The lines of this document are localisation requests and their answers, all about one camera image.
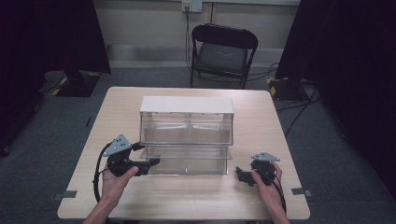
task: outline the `wall outlet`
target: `wall outlet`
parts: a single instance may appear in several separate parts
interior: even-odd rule
[[[181,1],[181,11],[192,11],[192,2]]]
[[[202,2],[201,1],[192,1],[191,2],[191,11],[192,12],[202,12]]]

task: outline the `table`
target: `table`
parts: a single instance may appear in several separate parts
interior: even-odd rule
[[[249,170],[250,156],[266,151],[280,158],[289,219],[307,219],[310,211],[271,96],[267,91],[113,87],[106,94],[67,190],[60,218],[83,219],[96,205],[93,173],[101,149],[120,133],[139,140],[140,106],[145,95],[231,97],[234,107],[232,160],[227,175],[144,175],[133,177],[110,217],[134,220],[270,219],[256,186],[239,182],[235,167]],[[133,161],[140,152],[132,152]]]

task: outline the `box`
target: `box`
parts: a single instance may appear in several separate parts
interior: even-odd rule
[[[228,147],[208,145],[147,146],[140,158],[161,159],[151,175],[227,175]]]
[[[152,175],[226,175],[232,157],[233,101],[221,97],[145,96],[141,158],[161,158]]]
[[[140,118],[143,145],[233,144],[231,98],[145,96]]]

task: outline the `transparent container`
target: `transparent container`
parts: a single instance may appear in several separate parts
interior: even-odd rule
[[[145,96],[140,118],[143,145],[233,144],[230,98]]]
[[[140,158],[161,159],[150,175],[227,175],[228,147],[167,145],[147,146]]]
[[[161,159],[151,175],[227,175],[233,102],[220,97],[145,96],[140,158]]]
[[[142,113],[140,142],[143,145],[233,144],[230,114]]]

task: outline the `person's left hand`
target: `person's left hand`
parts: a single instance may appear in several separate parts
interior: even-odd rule
[[[120,197],[128,184],[128,181],[136,175],[139,171],[139,168],[136,166],[129,169],[122,176],[115,176],[109,170],[105,170],[102,172],[102,200],[105,200],[109,203],[111,207],[116,207],[119,203]]]

